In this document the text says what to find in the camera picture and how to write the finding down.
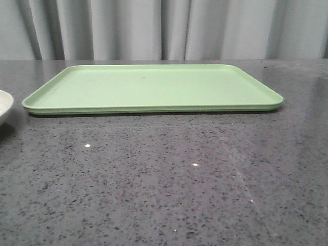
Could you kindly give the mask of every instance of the white bowl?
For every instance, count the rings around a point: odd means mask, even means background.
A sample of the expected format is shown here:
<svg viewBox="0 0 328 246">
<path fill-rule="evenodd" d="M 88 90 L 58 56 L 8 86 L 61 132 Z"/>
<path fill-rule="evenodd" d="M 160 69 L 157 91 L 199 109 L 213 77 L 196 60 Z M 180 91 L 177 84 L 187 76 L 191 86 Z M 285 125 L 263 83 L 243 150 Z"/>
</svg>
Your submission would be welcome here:
<svg viewBox="0 0 328 246">
<path fill-rule="evenodd" d="M 14 98 L 8 92 L 0 90 L 0 126 L 5 122 L 14 103 Z"/>
</svg>

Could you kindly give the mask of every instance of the curtain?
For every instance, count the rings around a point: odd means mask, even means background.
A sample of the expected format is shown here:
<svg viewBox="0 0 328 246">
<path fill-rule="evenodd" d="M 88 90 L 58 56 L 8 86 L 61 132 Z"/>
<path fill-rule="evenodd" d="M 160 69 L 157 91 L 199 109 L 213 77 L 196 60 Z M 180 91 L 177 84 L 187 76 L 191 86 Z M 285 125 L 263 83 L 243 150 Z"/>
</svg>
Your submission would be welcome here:
<svg viewBox="0 0 328 246">
<path fill-rule="evenodd" d="M 0 0 L 0 59 L 328 58 L 327 0 Z"/>
</svg>

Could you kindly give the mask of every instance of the green tray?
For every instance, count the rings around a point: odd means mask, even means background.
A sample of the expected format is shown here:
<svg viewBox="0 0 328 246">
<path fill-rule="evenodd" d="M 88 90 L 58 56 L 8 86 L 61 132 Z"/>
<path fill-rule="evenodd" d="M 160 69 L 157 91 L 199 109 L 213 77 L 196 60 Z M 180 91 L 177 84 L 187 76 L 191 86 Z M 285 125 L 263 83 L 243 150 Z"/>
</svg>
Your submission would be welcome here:
<svg viewBox="0 0 328 246">
<path fill-rule="evenodd" d="M 267 111 L 283 98 L 230 65 L 82 65 L 32 93 L 33 114 Z"/>
</svg>

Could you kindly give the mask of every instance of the plastic tray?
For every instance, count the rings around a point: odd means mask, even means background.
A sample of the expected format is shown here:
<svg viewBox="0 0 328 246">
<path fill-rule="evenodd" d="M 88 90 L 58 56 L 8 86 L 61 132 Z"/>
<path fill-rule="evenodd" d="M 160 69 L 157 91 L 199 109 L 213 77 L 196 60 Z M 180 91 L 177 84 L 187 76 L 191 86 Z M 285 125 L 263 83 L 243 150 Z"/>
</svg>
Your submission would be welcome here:
<svg viewBox="0 0 328 246">
<path fill-rule="evenodd" d="M 267 111 L 283 98 L 230 65 L 82 65 L 32 93 L 33 114 Z"/>
</svg>

